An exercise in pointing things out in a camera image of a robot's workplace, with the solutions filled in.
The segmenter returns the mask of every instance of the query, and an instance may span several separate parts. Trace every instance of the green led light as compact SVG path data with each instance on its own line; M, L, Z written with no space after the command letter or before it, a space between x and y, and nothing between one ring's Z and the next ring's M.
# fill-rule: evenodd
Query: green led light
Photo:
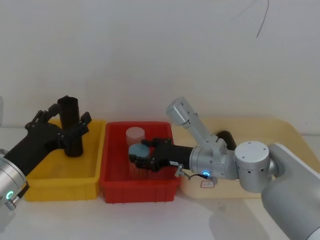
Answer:
M14 195L14 191L9 191L9 192L6 194L6 199L10 199L13 195Z

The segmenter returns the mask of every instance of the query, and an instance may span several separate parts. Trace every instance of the white wall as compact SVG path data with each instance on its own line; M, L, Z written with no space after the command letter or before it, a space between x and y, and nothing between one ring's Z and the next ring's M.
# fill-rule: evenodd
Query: white wall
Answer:
M2 0L4 125L68 94L111 120L274 116L320 133L320 1Z

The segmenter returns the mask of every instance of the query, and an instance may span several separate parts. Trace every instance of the label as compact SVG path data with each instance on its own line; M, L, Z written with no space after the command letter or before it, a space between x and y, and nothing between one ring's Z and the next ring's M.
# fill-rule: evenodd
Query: label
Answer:
M169 161L170 165L179 166L179 163L176 161Z
M202 189L213 189L216 185L212 181L202 181L200 188Z

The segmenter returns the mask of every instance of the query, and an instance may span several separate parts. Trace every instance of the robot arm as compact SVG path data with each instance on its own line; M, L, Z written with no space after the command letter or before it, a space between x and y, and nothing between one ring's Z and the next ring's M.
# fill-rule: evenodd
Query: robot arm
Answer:
M177 146L171 139L144 140L143 144L155 149L150 159L129 156L138 168L156 172L165 166L176 167L177 175L186 175L183 169L188 169L214 183L216 178L239 179L246 191L262 193L264 208L291 240L320 239L319 175L289 149L247 141L228 150L226 142L206 129L183 97L173 101L166 112L199 146Z
M88 112L82 115L77 125L68 130L48 122L58 113L57 104L53 104L48 111L40 110L25 126L28 131L26 137L4 157L0 157L0 206L6 204L9 209L15 209L16 202L29 188L26 176L49 153L68 147L74 139L89 131L91 117Z

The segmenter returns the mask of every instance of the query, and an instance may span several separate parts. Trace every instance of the blue lid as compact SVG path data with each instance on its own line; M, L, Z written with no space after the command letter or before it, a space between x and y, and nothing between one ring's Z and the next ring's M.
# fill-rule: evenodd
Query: blue lid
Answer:
M149 156L149 147L141 143L133 144L129 147L129 154L137 157L147 158Z

